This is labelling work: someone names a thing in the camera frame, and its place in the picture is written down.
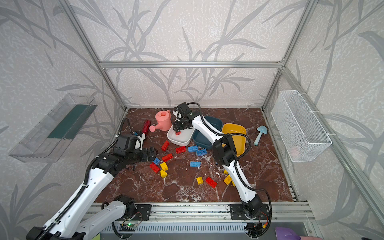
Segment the blue lego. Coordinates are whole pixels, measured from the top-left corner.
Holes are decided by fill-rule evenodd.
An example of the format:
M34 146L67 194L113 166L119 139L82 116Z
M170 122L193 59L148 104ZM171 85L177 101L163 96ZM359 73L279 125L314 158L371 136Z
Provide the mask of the blue lego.
M161 160L158 159L158 158L156 158L156 159L153 161L153 163L154 163L155 165L160 165L160 164L161 164Z
M190 167L200 168L201 162L190 162Z
M206 155L207 153L208 153L208 152L207 152L206 149L201 149L201 150L196 151L196 154L197 154L198 157L200 157L200 156L204 156L204 155Z
M199 150L198 146L190 146L188 147L189 153L197 152Z

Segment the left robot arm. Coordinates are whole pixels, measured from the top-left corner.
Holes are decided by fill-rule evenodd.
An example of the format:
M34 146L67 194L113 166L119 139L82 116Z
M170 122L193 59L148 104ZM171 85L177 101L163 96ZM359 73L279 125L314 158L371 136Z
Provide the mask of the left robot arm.
M33 227L28 240L91 240L109 224L138 216L147 220L135 201L125 195L117 196L103 210L85 220L87 210L103 189L128 164L152 162L158 151L154 147L142 150L116 149L112 154L99 154L87 167L84 182L63 207L43 227Z

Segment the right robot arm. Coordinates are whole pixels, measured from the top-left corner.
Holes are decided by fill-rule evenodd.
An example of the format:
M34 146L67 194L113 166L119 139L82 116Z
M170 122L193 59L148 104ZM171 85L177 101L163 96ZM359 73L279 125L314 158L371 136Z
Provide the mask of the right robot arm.
M181 103L173 109L176 120L173 123L175 132L180 132L189 128L195 128L202 133L211 143L213 157L219 166L222 166L232 178L238 190L243 204L245 216L248 219L255 219L262 209L263 201L258 192L267 192L265 189L255 189L248 182L241 169L239 159L244 157L251 149L250 146L237 156L237 150L233 140L234 136L240 136L250 140L246 134L234 133L224 134L213 127L204 117L201 106L198 103Z

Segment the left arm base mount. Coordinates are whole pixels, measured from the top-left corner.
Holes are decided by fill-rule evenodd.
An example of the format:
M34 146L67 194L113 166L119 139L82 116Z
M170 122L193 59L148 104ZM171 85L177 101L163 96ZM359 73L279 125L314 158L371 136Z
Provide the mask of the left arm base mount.
M117 221L148 221L150 219L152 205L136 204L135 209L128 209L127 214L117 219Z

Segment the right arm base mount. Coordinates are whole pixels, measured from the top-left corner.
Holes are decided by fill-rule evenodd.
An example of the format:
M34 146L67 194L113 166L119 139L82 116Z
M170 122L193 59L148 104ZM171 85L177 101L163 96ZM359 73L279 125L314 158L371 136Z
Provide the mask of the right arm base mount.
M227 211L231 215L231 220L256 220L256 221L267 221L270 218L270 207L268 204L262 204L261 209L254 217L247 217L242 204L229 204Z

